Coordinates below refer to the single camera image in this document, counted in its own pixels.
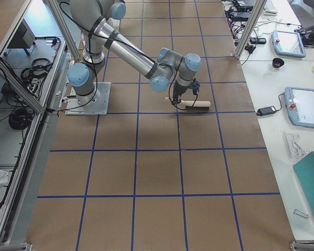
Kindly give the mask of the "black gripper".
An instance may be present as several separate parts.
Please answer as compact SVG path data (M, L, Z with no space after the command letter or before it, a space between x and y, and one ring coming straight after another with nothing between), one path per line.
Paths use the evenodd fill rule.
M181 103L181 96L186 93L188 86L182 86L179 83L174 84L173 96L171 98L172 105L178 105Z

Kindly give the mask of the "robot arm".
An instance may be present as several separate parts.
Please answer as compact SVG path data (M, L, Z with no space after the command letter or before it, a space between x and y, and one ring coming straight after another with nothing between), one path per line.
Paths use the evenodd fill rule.
M102 49L106 48L149 79L150 87L156 92L164 91L173 83L172 105L181 103L181 96L188 89L198 95L199 83L195 75L201 66L200 56L195 53L182 55L162 48L154 60L108 23L111 18L124 18L125 1L70 1L70 13L84 36L85 60L103 61Z

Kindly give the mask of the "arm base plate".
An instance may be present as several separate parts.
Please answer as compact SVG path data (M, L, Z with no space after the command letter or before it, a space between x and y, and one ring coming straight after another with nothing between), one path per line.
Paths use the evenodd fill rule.
M87 96L80 96L71 87L70 95L74 98L68 100L65 113L69 116L107 115L111 82L94 82L97 90Z

